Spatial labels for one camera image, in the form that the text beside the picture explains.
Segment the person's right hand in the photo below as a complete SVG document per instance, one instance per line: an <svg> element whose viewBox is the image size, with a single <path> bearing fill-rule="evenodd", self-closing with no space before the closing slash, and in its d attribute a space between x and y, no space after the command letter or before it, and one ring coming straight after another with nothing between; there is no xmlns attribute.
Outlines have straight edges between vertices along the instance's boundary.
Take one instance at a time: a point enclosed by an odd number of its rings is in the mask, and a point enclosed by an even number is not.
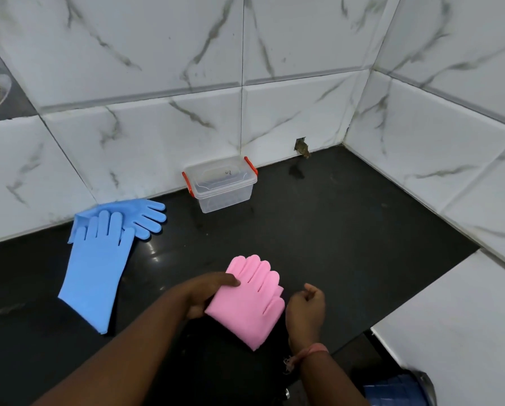
<svg viewBox="0 0 505 406"><path fill-rule="evenodd" d="M296 310L293 308L293 295L286 306L285 322L289 347L296 355L303 348L321 343L326 307L324 310Z"/></svg>

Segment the person's left hand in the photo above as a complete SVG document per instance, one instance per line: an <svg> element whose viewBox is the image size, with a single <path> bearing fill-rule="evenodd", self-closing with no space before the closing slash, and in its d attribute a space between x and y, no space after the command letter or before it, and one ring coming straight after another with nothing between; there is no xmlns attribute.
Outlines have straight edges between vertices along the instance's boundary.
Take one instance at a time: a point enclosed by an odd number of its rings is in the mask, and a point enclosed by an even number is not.
<svg viewBox="0 0 505 406"><path fill-rule="evenodd" d="M208 273L181 284L179 289L187 302L186 318L197 319L202 317L206 308L206 302L210 300L220 288L211 288L209 286Z"/></svg>

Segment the pink rubber glove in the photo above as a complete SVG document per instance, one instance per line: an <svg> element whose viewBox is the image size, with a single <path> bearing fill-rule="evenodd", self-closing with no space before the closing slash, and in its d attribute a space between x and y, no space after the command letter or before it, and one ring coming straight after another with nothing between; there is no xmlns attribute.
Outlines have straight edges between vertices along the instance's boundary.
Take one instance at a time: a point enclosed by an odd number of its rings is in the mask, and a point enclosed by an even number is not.
<svg viewBox="0 0 505 406"><path fill-rule="evenodd" d="M240 285L222 286L205 309L205 314L256 351L285 309L280 275L271 269L268 261L257 255L235 257L226 272L234 275Z"/></svg>

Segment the person's left forearm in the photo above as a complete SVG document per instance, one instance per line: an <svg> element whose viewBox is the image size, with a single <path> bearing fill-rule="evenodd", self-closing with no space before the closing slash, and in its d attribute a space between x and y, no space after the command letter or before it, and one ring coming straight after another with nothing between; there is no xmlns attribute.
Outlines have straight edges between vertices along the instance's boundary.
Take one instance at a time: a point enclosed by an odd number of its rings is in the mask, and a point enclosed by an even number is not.
<svg viewBox="0 0 505 406"><path fill-rule="evenodd" d="M195 306L175 287L32 406L140 406L181 322Z"/></svg>

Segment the person's right forearm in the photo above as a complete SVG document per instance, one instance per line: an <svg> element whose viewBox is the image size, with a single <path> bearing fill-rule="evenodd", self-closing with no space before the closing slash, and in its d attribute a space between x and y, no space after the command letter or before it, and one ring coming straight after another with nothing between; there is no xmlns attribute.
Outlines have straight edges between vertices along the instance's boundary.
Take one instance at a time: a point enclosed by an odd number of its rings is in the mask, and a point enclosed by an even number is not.
<svg viewBox="0 0 505 406"><path fill-rule="evenodd" d="M329 352L317 352L299 364L311 406L370 406Z"/></svg>

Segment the pink thread wristband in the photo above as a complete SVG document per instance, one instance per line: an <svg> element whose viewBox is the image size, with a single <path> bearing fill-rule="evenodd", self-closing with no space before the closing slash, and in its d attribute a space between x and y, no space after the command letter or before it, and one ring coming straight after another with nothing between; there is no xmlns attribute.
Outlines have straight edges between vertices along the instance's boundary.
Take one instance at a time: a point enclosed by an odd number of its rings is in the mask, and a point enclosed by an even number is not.
<svg viewBox="0 0 505 406"><path fill-rule="evenodd" d="M314 343L306 348L303 348L296 355L284 359L284 374L291 374L305 358L317 352L328 352L328 349L322 343Z"/></svg>

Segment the clear plastic box, red latches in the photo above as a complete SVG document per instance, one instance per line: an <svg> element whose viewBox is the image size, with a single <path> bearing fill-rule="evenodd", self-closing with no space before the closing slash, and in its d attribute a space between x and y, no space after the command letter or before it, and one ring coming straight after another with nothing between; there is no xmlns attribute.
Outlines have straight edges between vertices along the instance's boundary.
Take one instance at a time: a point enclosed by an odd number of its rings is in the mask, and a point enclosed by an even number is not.
<svg viewBox="0 0 505 406"><path fill-rule="evenodd" d="M246 156L196 164L181 174L205 214L248 201L258 178L258 170Z"/></svg>

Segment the blue rubber glove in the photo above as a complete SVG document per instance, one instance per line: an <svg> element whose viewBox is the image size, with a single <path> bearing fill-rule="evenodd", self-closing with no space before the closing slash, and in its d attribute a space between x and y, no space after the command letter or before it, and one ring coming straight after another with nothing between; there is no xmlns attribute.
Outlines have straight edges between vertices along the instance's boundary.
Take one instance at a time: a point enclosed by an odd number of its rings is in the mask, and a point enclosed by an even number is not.
<svg viewBox="0 0 505 406"><path fill-rule="evenodd" d="M165 204L144 198L99 204L74 215L68 244L73 243L77 230L80 227L86 227L90 218L97 217L101 211L108 211L110 214L121 213L122 229L133 228L137 238L148 240L151 234L162 231L162 224L167 219L165 210Z"/></svg>
<svg viewBox="0 0 505 406"><path fill-rule="evenodd" d="M100 211L79 227L58 298L107 334L115 296L135 238L120 212Z"/></svg>

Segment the blue plastic bucket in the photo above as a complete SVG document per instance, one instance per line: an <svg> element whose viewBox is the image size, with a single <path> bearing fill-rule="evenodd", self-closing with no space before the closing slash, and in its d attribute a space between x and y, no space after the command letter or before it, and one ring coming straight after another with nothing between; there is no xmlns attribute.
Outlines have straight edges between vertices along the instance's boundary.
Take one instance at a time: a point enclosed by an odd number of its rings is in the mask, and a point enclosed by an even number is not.
<svg viewBox="0 0 505 406"><path fill-rule="evenodd" d="M371 406L438 406L432 380L419 370L365 384L363 390Z"/></svg>

